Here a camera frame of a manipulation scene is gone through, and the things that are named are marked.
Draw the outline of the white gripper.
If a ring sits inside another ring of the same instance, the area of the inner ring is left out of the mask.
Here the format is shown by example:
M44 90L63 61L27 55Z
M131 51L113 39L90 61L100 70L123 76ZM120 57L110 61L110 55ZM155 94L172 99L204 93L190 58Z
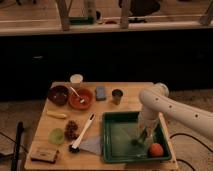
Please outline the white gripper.
M149 135L147 136L147 146L150 146L154 143L154 129L158 124L158 119L147 119L140 117L138 119L138 129L142 133L146 131Z

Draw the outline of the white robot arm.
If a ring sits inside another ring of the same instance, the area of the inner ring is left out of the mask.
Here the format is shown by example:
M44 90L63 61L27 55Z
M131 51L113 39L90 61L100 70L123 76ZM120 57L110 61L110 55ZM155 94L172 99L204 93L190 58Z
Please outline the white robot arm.
M140 133L150 137L163 113L213 141L213 112L189 106L169 98L163 83L153 84L139 93L142 109L139 114Z

